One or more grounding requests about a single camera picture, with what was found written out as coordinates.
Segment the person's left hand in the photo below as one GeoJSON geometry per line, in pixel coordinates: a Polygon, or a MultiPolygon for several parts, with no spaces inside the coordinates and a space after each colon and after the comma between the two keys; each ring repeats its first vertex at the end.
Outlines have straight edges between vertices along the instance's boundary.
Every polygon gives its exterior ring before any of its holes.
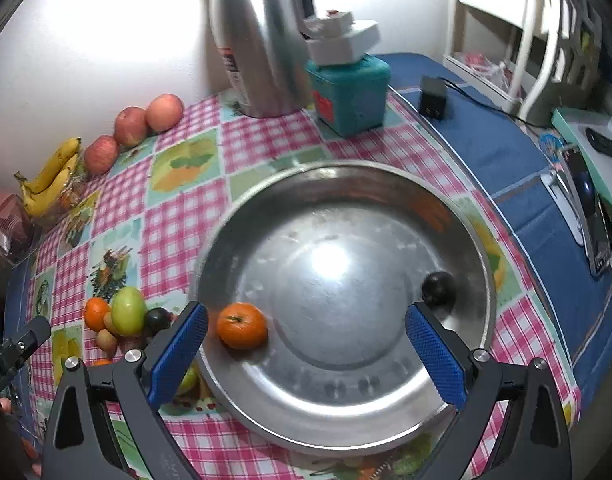
{"type": "Polygon", "coordinates": [[[13,412],[13,404],[6,396],[0,396],[0,410],[4,414],[10,415],[13,412]]]}

